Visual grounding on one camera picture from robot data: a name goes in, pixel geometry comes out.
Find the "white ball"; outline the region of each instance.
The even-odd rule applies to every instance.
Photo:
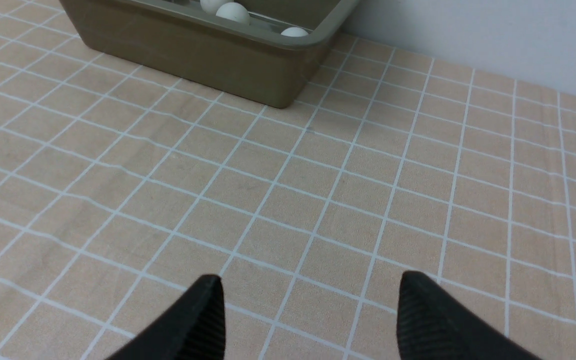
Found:
[[[294,26],[294,27],[288,27],[286,30],[283,30],[281,34],[285,37],[298,38],[308,35],[308,32],[302,29],[301,27]]]
[[[250,25],[250,14],[248,10],[237,2],[227,2],[221,5],[216,15],[220,18],[242,23],[243,25]]]
[[[233,0],[200,0],[199,4],[201,4],[201,9],[203,9],[203,11],[215,15],[222,5],[231,2],[233,2]]]

